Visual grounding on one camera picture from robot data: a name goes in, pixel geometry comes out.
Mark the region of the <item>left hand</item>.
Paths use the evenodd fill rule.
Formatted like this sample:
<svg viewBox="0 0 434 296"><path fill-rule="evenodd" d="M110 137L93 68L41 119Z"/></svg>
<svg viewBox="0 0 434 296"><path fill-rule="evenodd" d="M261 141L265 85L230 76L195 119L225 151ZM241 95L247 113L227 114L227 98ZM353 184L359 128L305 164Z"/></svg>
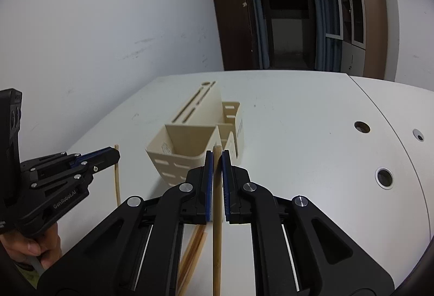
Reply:
<svg viewBox="0 0 434 296"><path fill-rule="evenodd" d="M19 231L1 234L1 243L15 262L29 264L29 257L34 256L40 259L44 269L51 267L63 255L57 223L37 239L24 237Z"/></svg>

